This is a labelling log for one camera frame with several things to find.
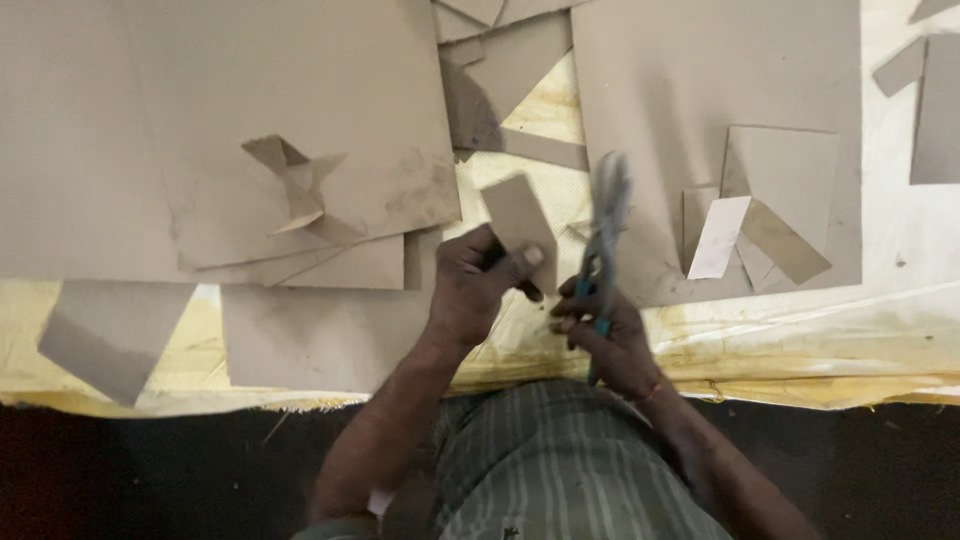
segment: dark floor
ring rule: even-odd
[[[960,408],[696,406],[831,538],[960,537]],[[354,412],[277,426],[282,413],[251,410],[124,421],[0,408],[0,539],[289,538]],[[409,489],[427,492],[424,478]],[[411,516],[426,499],[392,509],[393,537],[423,536]]]

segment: yellow plastic sheet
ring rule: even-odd
[[[889,401],[960,403],[960,188],[908,185],[917,89],[885,98],[874,69],[920,34],[957,32],[960,10],[907,26],[912,2],[862,0],[863,284],[643,310],[651,346],[687,395],[811,408]],[[583,142],[572,55],[504,122]],[[564,223],[588,218],[588,177],[554,165],[477,153],[458,166],[465,222],[486,218],[477,190],[524,169],[559,233],[561,272],[583,241]],[[630,295],[629,272],[621,287]],[[0,281],[0,401],[98,416],[165,416],[249,406],[329,408],[367,396],[229,384],[219,291],[201,285],[136,409],[111,403],[36,352],[60,285]],[[642,305],[642,299],[635,298]],[[582,378],[587,358],[550,336],[546,312],[509,295],[491,339],[464,363],[453,393],[544,377]]]

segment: shirt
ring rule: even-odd
[[[730,538],[608,390],[541,380],[446,400],[434,438],[442,539]],[[295,540],[370,538],[345,519]]]

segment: cardboard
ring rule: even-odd
[[[178,230],[122,6],[103,0],[2,3],[0,19],[0,66],[7,75],[0,110],[0,277],[270,282],[316,265],[314,255],[295,255],[181,270]],[[237,159],[283,196],[276,177],[240,148],[243,140],[229,141]],[[207,167],[199,158],[196,163]],[[282,224],[289,208],[284,202],[279,210]],[[347,252],[341,262],[351,257]],[[364,278],[364,272],[351,275]]]
[[[919,81],[926,62],[926,36],[917,37],[874,72],[874,80],[887,97]]]
[[[960,35],[929,37],[911,184],[960,184]]]
[[[510,26],[519,21],[527,20],[538,15],[555,13],[572,6],[582,4],[588,0],[505,0],[503,9],[496,19],[495,29]],[[491,28],[481,22],[471,19],[448,8],[443,3],[434,2],[434,17],[437,27],[437,42],[449,43],[468,37],[480,36]]]
[[[194,285],[65,282],[36,349],[133,406],[163,354]]]
[[[920,22],[958,5],[960,5],[960,0],[920,0],[917,9],[910,15],[910,24]]]
[[[442,64],[455,148],[502,148],[500,123],[572,45],[569,16],[553,13],[483,37],[484,59]]]
[[[372,393],[426,324],[441,232],[409,233],[417,290],[221,289],[230,383]]]
[[[430,4],[380,8],[128,2],[181,264],[348,246],[460,217]],[[265,134],[329,165],[316,173],[326,214],[303,230],[270,235],[289,222],[286,194],[239,147]]]
[[[525,174],[517,174],[481,191],[491,227],[508,251],[536,244],[543,263],[530,281],[544,294],[557,290],[557,238]]]
[[[484,58],[483,41],[479,37],[440,45],[440,58],[453,65],[470,65]]]
[[[833,267],[763,293],[861,282],[859,2],[603,0],[571,17],[591,164],[622,150],[634,173],[618,245],[625,293],[646,307],[754,294],[743,271],[682,271],[682,194],[721,184],[731,124],[838,135],[823,253]]]
[[[496,17],[500,15],[505,0],[434,0],[458,14],[483,24],[484,26],[493,26]]]
[[[831,267],[824,256],[756,197],[750,201],[741,230],[797,285]]]
[[[723,278],[730,263],[733,243],[740,234],[740,224],[743,223],[743,216],[747,212],[747,206],[750,205],[750,199],[749,196],[733,197],[717,199],[710,203],[707,219],[704,221],[704,227],[697,241],[697,249],[686,275],[688,280]]]
[[[731,126],[722,197],[753,195],[817,251],[827,247],[838,138],[819,132]],[[741,235],[737,251],[755,292],[786,279]]]

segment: man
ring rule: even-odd
[[[444,400],[502,295],[521,288],[542,300],[527,281],[541,251],[508,254],[485,272],[495,245],[489,226],[441,245],[426,328],[333,445],[313,488],[311,527],[297,540],[378,538],[371,510],[382,510],[434,426],[442,538],[817,537],[663,376],[622,295],[606,338],[583,320],[598,297],[573,297],[572,279],[551,311],[567,321],[553,331],[592,355],[608,389],[542,380]]]

